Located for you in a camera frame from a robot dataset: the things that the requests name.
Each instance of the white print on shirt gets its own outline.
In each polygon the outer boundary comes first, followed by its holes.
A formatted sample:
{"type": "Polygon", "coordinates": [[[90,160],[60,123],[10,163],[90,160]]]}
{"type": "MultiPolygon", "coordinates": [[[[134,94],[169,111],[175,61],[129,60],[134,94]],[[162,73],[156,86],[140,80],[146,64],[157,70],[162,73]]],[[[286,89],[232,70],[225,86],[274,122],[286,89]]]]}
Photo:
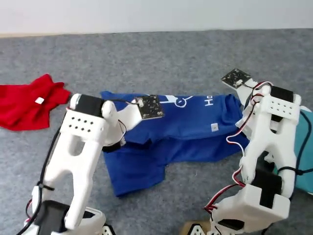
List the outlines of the white print on shirt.
{"type": "Polygon", "coordinates": [[[207,104],[205,104],[205,106],[209,106],[209,105],[213,105],[212,101],[213,101],[213,96],[208,95],[206,97],[206,100],[204,100],[205,102],[207,102],[207,104]]]}
{"type": "Polygon", "coordinates": [[[167,101],[161,101],[160,103],[161,104],[174,103],[177,107],[184,108],[187,105],[187,100],[189,100],[192,97],[193,95],[187,98],[176,97],[174,95],[165,95],[165,98],[167,98],[167,101]]]}

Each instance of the t-shirt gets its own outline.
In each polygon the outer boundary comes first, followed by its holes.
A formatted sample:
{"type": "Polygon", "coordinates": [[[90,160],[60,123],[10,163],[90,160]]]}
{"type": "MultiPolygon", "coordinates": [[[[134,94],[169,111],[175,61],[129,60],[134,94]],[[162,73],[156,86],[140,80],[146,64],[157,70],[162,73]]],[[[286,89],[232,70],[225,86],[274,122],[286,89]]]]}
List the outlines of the t-shirt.
{"type": "MultiPolygon", "coordinates": [[[[102,92],[103,99],[132,101],[146,94],[102,92]]],[[[238,151],[226,137],[238,130],[240,101],[229,95],[158,95],[164,117],[143,120],[125,135],[119,150],[104,153],[116,196],[151,187],[164,179],[165,166],[175,162],[216,162],[238,151]]],[[[118,110],[126,104],[115,103],[118,110]]],[[[246,147],[244,135],[234,138],[246,147]]]]}
{"type": "MultiPolygon", "coordinates": [[[[312,125],[313,113],[301,110],[303,114],[308,118],[309,122],[312,125]]],[[[304,119],[303,115],[299,117],[299,123],[296,129],[295,135],[295,143],[294,143],[294,151],[296,156],[298,157],[301,145],[303,144],[305,137],[307,136],[309,131],[309,124],[304,119]]],[[[310,137],[304,146],[299,169],[307,170],[313,168],[313,136],[310,134],[310,137]]],[[[300,188],[306,192],[313,193],[313,172],[306,173],[303,175],[297,176],[296,187],[300,188]]]]}

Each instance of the floor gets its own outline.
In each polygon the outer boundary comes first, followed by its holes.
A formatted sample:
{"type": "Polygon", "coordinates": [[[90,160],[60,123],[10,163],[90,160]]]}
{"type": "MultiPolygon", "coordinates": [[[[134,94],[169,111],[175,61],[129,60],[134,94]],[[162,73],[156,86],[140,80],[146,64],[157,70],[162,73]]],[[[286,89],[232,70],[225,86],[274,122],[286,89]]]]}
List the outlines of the floor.
{"type": "MultiPolygon", "coordinates": [[[[73,93],[214,95],[232,92],[220,78],[237,67],[255,80],[292,89],[313,109],[312,39],[312,29],[2,38],[0,84],[30,83],[48,72],[73,93]]],[[[22,227],[25,205],[64,113],[65,106],[51,112],[49,129],[0,129],[0,234],[15,234],[22,227]]],[[[117,235],[175,235],[186,220],[208,218],[202,207],[231,182],[239,158],[169,165],[164,182],[123,198],[114,197],[100,158],[89,206],[106,214],[117,235]]],[[[66,178],[53,198],[69,203],[71,184],[66,178]]],[[[297,190],[290,217],[267,234],[310,234],[312,211],[313,197],[297,190]]]]}

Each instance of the teal cloth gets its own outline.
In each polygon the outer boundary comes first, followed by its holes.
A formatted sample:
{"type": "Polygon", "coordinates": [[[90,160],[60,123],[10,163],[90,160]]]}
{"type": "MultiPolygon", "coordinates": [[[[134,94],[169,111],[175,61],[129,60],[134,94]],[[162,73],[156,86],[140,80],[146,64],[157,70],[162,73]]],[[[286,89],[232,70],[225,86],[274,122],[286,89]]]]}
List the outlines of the teal cloth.
{"type": "MultiPolygon", "coordinates": [[[[301,110],[309,119],[312,124],[313,113],[301,110]]],[[[299,123],[296,129],[294,152],[298,156],[301,145],[308,133],[309,125],[304,117],[300,114],[299,123]]],[[[313,136],[310,135],[307,144],[304,147],[299,169],[307,170],[313,168],[313,136]]],[[[304,175],[298,175],[296,181],[296,187],[306,192],[313,193],[313,172],[306,173],[304,175]]]]}

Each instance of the blue t-shirt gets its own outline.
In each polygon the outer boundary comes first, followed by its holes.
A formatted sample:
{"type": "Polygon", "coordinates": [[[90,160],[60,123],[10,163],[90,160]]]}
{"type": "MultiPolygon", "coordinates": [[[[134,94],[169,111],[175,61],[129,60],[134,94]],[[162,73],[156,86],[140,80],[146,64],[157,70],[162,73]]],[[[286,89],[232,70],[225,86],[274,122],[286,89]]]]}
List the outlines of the blue t-shirt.
{"type": "MultiPolygon", "coordinates": [[[[103,99],[132,101],[143,94],[102,92],[103,99]]],[[[148,188],[164,179],[164,169],[174,162],[216,162],[240,151],[225,138],[242,118],[239,100],[229,95],[159,95],[165,116],[142,121],[125,135],[126,145],[105,153],[116,196],[148,188]]],[[[126,104],[116,102],[121,110],[126,104]]],[[[243,135],[234,138],[246,147],[243,135]]]]}

